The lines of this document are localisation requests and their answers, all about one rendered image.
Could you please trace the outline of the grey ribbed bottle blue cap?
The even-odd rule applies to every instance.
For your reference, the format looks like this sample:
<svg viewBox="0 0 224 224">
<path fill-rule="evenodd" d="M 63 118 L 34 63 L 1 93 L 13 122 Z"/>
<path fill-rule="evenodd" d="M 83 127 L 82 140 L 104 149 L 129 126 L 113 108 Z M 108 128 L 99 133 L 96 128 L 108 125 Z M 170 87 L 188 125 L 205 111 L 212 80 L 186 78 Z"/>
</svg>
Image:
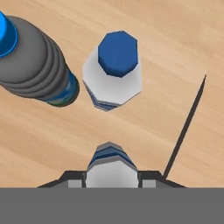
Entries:
<svg viewBox="0 0 224 224">
<path fill-rule="evenodd" d="M 0 86 L 56 107 L 72 103 L 80 90 L 54 40 L 32 23 L 1 11 Z"/>
</svg>

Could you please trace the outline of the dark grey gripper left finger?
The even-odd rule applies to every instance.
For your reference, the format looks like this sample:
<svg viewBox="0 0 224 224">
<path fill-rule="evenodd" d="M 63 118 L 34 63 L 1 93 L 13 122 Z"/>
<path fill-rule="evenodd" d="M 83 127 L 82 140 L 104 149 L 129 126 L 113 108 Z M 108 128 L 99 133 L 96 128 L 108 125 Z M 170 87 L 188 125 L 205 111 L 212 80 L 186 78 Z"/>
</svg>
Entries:
<svg viewBox="0 0 224 224">
<path fill-rule="evenodd" d="M 58 179 L 39 186 L 39 188 L 51 187 L 85 188 L 86 173 L 84 171 L 64 171 Z"/>
</svg>

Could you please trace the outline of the white bottle with blue cap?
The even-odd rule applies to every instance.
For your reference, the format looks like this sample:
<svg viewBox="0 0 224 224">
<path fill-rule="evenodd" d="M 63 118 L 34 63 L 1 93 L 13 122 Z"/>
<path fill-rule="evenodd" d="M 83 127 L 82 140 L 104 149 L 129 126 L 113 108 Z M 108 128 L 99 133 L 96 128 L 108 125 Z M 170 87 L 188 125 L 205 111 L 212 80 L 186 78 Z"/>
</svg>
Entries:
<svg viewBox="0 0 224 224">
<path fill-rule="evenodd" d="M 94 106 L 110 111 L 142 91 L 137 40 L 126 31 L 107 33 L 82 68 L 83 83 Z"/>
</svg>

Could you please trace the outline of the white bottle with blue band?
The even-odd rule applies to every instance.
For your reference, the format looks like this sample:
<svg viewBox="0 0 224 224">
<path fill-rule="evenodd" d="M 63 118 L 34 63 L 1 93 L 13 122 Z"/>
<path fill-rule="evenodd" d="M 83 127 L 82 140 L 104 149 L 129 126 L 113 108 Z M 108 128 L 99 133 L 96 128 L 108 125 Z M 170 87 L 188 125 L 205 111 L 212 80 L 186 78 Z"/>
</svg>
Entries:
<svg viewBox="0 0 224 224">
<path fill-rule="evenodd" d="M 99 145 L 86 170 L 86 188 L 138 188 L 138 169 L 115 143 Z"/>
</svg>

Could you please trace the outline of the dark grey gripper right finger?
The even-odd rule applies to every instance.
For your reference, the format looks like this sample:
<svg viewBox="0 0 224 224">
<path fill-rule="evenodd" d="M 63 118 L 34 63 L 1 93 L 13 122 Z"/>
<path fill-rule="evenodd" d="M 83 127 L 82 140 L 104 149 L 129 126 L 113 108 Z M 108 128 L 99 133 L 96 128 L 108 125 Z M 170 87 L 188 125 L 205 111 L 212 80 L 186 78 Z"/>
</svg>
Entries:
<svg viewBox="0 0 224 224">
<path fill-rule="evenodd" d="M 159 171 L 139 171 L 137 178 L 139 188 L 184 188 L 183 185 L 164 178 Z"/>
</svg>

